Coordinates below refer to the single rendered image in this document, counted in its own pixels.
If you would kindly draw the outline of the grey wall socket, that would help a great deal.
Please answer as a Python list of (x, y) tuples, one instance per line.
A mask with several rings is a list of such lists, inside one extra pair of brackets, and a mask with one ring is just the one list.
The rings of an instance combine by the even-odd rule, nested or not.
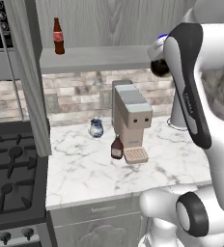
[(112, 106), (112, 91), (102, 89), (99, 92), (99, 104), (101, 109), (109, 109)]
[(59, 110), (58, 97), (56, 94), (49, 94), (45, 96), (45, 103), (48, 113), (56, 114)]

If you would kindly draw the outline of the small dark brown bottle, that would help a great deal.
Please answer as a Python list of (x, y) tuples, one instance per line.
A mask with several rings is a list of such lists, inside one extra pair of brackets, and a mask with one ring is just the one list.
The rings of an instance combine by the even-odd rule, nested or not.
[(121, 159), (123, 157), (124, 145), (120, 140), (120, 135), (117, 134), (114, 142), (111, 145), (111, 156), (114, 159)]

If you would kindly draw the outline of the grey cylinder with round base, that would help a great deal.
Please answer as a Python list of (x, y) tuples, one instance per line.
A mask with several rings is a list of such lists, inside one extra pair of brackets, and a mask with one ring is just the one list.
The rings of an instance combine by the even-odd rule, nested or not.
[(168, 125), (178, 131), (187, 131), (185, 120), (182, 114), (182, 109), (178, 94), (174, 94), (171, 116), (167, 121)]

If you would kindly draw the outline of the black stove knob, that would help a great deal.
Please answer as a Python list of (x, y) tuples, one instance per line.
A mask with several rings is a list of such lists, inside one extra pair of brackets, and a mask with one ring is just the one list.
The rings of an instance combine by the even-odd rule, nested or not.
[(0, 233), (0, 240), (3, 242), (4, 245), (8, 244), (8, 241), (11, 239), (11, 234), (8, 232)]
[(27, 238), (27, 240), (30, 240), (34, 235), (34, 230), (32, 228), (25, 228), (21, 232)]

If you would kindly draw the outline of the grey drawer front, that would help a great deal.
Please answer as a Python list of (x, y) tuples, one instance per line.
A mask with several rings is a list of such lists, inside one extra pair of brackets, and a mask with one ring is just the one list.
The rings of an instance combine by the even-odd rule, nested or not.
[[(91, 207), (104, 207), (104, 206), (116, 206), (116, 209), (95, 212), (91, 211)], [(54, 220), (66, 221), (66, 220), (82, 220), (93, 219), (101, 216), (112, 216), (120, 213), (136, 211), (139, 208), (137, 197), (127, 197), (110, 201), (103, 201), (98, 203), (92, 203), (82, 206), (65, 206), (58, 209), (51, 210), (51, 216)]]

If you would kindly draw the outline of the grey cabinet door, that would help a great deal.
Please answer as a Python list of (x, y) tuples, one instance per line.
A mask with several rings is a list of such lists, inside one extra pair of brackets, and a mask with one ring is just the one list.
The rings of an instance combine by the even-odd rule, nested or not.
[(4, 0), (29, 119), (39, 156), (51, 155), (40, 57), (42, 39), (35, 0)]

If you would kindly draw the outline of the brown bottle with red label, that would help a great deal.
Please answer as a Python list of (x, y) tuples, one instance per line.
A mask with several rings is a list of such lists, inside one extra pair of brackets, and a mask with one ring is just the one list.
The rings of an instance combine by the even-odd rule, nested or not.
[(55, 44), (55, 53), (59, 55), (64, 54), (64, 37), (58, 17), (54, 18), (53, 39)]

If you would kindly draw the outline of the grey base cupboard door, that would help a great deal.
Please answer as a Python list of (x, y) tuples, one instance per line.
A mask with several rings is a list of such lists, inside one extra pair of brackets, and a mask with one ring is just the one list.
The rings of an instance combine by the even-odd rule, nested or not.
[(137, 247), (146, 219), (133, 212), (55, 228), (58, 247)]

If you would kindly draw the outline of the grey wall cabinet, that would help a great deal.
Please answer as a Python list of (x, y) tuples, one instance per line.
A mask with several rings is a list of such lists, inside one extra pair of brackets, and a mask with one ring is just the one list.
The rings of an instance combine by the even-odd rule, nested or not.
[[(146, 69), (147, 49), (170, 32), (196, 0), (36, 0), (43, 73)], [(55, 53), (54, 18), (65, 53)]]

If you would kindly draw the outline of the beige coffee machine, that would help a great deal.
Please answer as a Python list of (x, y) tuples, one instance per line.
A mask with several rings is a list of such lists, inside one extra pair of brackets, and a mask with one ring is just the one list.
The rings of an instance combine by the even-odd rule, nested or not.
[(112, 82), (112, 125), (123, 145), (127, 164), (145, 163), (144, 129), (152, 124), (153, 109), (130, 80)]

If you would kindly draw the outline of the black gas hob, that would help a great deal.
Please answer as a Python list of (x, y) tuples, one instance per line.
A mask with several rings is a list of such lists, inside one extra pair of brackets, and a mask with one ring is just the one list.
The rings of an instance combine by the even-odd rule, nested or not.
[(47, 168), (28, 122), (0, 123), (0, 231), (45, 221)]

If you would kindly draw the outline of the blue and white jug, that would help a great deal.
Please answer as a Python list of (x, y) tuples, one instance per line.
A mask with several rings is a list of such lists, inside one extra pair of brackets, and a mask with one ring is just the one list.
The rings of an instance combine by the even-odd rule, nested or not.
[(94, 138), (99, 138), (103, 135), (103, 126), (101, 118), (93, 118), (88, 130), (89, 134)]

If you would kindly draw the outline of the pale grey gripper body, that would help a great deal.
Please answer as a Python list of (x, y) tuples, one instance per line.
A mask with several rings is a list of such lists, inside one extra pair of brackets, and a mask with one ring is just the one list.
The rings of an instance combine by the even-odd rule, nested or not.
[(148, 56), (152, 62), (162, 60), (163, 55), (163, 46), (165, 43), (166, 37), (161, 37), (157, 39), (148, 49)]

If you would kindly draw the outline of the silver stove front panel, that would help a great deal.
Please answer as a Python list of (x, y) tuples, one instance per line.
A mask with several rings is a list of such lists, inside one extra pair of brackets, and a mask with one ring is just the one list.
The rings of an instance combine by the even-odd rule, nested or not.
[[(25, 228), (34, 230), (30, 240), (27, 240), (21, 232)], [(3, 232), (8, 232), (12, 236), (7, 245), (0, 240), (0, 247), (57, 247), (53, 229), (46, 223), (0, 231), (0, 233)]]

